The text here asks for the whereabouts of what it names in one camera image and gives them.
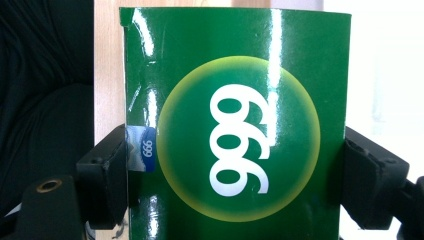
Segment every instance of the white surface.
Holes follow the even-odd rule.
[[[424,3],[325,0],[324,10],[352,14],[347,125],[408,161],[408,179],[424,175]],[[364,231],[341,213],[345,240],[396,239]]]

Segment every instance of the black trousers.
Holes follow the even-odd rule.
[[[0,0],[0,217],[92,147],[93,1]]]

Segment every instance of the green box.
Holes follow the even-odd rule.
[[[131,239],[338,239],[350,15],[120,14]]]

